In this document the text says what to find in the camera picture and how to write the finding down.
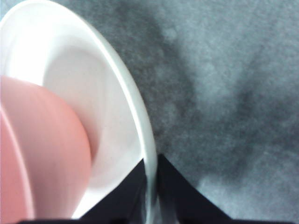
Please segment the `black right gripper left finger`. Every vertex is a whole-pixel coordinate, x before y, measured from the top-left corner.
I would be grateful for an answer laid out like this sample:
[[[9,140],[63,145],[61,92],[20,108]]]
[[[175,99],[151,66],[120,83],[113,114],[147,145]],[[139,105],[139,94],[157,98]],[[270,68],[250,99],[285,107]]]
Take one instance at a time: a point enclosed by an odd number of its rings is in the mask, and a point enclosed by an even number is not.
[[[145,221],[146,185],[143,160],[133,168],[127,177],[93,206],[81,221]]]

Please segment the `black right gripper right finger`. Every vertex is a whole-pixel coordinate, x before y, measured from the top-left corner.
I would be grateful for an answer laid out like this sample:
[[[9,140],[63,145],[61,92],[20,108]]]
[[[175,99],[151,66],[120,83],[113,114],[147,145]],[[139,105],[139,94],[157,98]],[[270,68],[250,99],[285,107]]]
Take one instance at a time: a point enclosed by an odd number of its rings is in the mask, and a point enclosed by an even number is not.
[[[230,221],[163,155],[158,155],[158,196],[163,221]]]

